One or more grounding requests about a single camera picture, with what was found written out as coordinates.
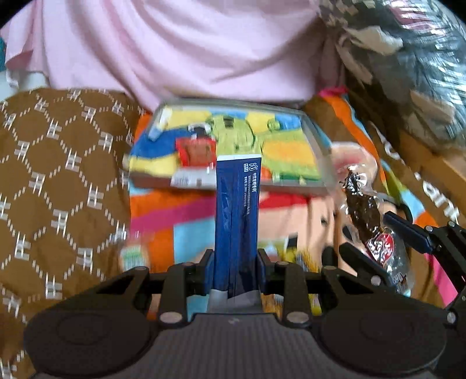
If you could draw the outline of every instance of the blue tube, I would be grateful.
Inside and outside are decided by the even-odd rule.
[[[257,289],[260,155],[217,158],[214,289],[228,297]]]

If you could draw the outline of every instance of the metal bolt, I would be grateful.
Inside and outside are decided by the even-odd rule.
[[[309,321],[309,316],[304,312],[290,312],[287,314],[287,320],[292,324],[304,324]]]
[[[165,324],[177,324],[182,320],[183,316],[178,312],[164,312],[160,315],[160,321]]]
[[[382,283],[382,279],[380,279],[380,276],[378,275],[374,275],[371,279],[370,279],[370,282],[373,286],[380,286],[380,284]]]
[[[448,312],[446,320],[449,324],[454,324],[456,322],[456,315],[453,312]]]

